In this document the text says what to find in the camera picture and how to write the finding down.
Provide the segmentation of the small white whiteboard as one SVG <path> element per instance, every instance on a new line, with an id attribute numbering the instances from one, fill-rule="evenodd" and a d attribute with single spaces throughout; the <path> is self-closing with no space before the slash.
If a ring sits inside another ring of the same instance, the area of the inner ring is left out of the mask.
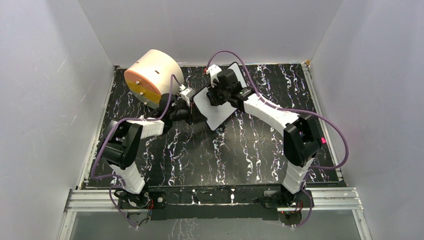
<path id="1" fill-rule="evenodd" d="M 243 77 L 240 66 L 237 62 L 233 62 L 229 66 L 221 67 L 222 70 L 231 69 L 235 72 L 237 79 L 241 82 L 243 87 L 246 87 L 246 81 Z M 199 111 L 207 117 L 207 125 L 208 127 L 214 131 L 216 130 L 222 123 L 224 123 L 235 111 L 236 108 L 232 107 L 229 102 L 224 103 L 219 106 L 212 106 L 208 97 L 208 85 L 205 86 L 202 90 L 197 92 L 193 97 L 193 102 L 196 104 Z"/>

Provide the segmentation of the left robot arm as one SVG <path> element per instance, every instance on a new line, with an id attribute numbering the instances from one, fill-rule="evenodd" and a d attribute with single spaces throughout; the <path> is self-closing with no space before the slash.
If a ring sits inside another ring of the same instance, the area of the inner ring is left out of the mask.
<path id="1" fill-rule="evenodd" d="M 97 154 L 97 160 L 106 161 L 121 180 L 122 189 L 130 195 L 130 202 L 137 208 L 149 203 L 149 194 L 143 191 L 146 184 L 135 160 L 140 141 L 150 137 L 165 135 L 174 122 L 184 121 L 193 125 L 206 121 L 195 103 L 187 103 L 182 98 L 165 93 L 159 106 L 139 118 L 129 118 L 111 122 L 111 128 Z"/>

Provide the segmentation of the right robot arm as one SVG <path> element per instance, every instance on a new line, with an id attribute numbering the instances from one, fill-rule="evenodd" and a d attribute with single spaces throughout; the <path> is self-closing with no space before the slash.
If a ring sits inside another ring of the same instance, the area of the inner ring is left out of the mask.
<path id="1" fill-rule="evenodd" d="M 230 104 L 273 127 L 283 137 L 283 155 L 287 169 L 280 187 L 280 199 L 288 207 L 295 207 L 302 199 L 305 178 L 317 152 L 326 144 L 312 115 L 299 115 L 280 110 L 261 98 L 252 87 L 243 86 L 233 69 L 216 65 L 205 73 L 210 76 L 206 96 L 212 106 Z"/>

